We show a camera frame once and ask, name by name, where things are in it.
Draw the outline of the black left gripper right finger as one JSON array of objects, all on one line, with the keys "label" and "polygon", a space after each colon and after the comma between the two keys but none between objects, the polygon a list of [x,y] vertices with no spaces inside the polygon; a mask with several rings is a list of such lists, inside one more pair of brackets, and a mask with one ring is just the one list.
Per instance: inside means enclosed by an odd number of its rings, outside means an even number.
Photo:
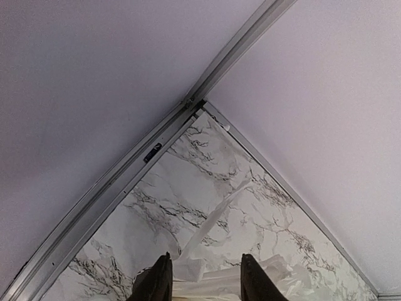
[{"label": "black left gripper right finger", "polygon": [[241,258],[242,301],[288,301],[251,254]]}]

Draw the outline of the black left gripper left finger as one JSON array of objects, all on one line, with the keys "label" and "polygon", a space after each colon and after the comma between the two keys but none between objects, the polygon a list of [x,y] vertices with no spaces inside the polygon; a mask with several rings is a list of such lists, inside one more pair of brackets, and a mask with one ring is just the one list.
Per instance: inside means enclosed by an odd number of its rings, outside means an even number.
[{"label": "black left gripper left finger", "polygon": [[153,266],[135,278],[129,300],[172,300],[173,268],[170,253],[161,255]]}]

